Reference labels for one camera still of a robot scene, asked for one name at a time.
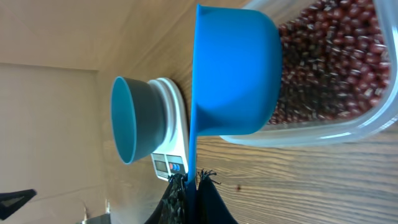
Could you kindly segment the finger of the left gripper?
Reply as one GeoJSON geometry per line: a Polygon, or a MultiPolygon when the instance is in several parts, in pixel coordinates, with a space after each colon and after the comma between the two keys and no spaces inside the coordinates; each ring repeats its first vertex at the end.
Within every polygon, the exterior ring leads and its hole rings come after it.
{"type": "Polygon", "coordinates": [[[34,189],[1,193],[1,220],[6,220],[36,195],[34,189]]]}

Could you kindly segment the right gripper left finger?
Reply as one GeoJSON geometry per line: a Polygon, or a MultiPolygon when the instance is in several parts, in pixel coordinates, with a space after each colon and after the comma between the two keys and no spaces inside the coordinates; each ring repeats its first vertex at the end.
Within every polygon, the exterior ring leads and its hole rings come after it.
{"type": "Polygon", "coordinates": [[[169,185],[145,224],[184,224],[187,222],[187,174],[169,176],[169,185]]]}

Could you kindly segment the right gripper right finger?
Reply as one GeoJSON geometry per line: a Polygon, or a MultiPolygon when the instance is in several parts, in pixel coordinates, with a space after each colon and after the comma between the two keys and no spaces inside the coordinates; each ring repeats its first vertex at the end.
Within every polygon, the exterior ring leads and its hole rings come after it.
{"type": "Polygon", "coordinates": [[[198,174],[200,176],[196,199],[198,223],[238,224],[215,187],[215,184],[220,184],[220,182],[211,179],[211,176],[217,173],[202,169],[198,174]]]}

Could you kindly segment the blue plastic scoop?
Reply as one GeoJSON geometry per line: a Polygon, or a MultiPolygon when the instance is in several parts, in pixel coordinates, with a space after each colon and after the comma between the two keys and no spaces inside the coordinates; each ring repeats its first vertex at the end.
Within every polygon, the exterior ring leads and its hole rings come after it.
{"type": "Polygon", "coordinates": [[[282,46],[269,17],[249,9],[197,6],[187,174],[189,223],[198,223],[198,137],[260,130],[275,110],[281,78],[282,46]]]}

